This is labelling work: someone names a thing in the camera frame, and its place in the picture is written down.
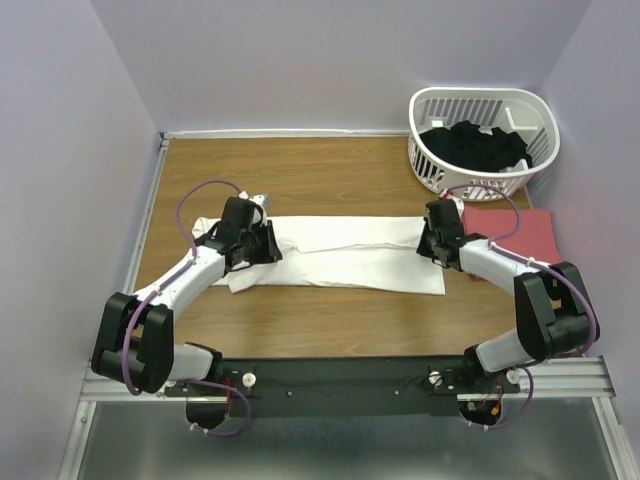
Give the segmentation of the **white printed t-shirt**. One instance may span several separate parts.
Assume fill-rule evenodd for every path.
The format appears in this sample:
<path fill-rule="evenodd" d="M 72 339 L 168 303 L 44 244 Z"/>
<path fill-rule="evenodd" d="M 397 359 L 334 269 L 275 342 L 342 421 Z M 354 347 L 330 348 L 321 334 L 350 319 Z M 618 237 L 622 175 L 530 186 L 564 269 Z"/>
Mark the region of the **white printed t-shirt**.
<path fill-rule="evenodd" d="M 442 296 L 442 269 L 416 253 L 420 217 L 277 216 L 283 258 L 217 281 L 233 293 L 258 285 L 369 288 Z"/>

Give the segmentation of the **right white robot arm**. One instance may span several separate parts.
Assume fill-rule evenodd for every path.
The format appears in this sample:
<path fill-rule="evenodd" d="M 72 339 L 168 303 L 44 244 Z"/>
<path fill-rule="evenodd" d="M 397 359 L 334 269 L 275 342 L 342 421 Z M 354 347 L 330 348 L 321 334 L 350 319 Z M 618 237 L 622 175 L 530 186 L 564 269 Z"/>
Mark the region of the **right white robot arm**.
<path fill-rule="evenodd" d="M 481 234 L 467 234 L 452 199 L 426 204 L 416 253 L 513 296 L 515 328 L 463 354 L 460 379 L 471 391 L 485 390 L 506 369 L 582 354 L 599 339 L 599 322 L 574 264 L 526 258 Z"/>

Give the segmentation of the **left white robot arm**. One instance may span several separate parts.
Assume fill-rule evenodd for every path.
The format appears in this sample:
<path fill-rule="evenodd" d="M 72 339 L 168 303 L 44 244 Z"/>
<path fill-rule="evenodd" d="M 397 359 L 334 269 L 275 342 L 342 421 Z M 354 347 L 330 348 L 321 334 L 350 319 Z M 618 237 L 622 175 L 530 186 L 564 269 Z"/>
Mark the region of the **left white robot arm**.
<path fill-rule="evenodd" d="M 208 287 L 245 267 L 282 259 L 265 195 L 229 198 L 221 219 L 191 238 L 186 255 L 152 284 L 106 301 L 91 357 L 91 370 L 121 382 L 130 392 L 155 393 L 168 381 L 187 381 L 201 395 L 222 380 L 221 354 L 205 346 L 175 343 L 175 322 Z"/>

